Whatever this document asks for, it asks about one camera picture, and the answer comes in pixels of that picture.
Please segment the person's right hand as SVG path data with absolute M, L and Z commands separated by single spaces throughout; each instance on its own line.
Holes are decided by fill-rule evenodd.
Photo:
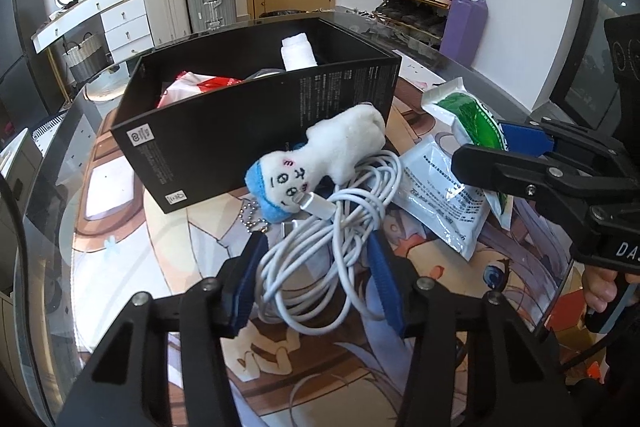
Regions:
M 618 273 L 586 265 L 582 272 L 582 293 L 585 303 L 594 311 L 603 312 L 617 295 L 615 283 Z

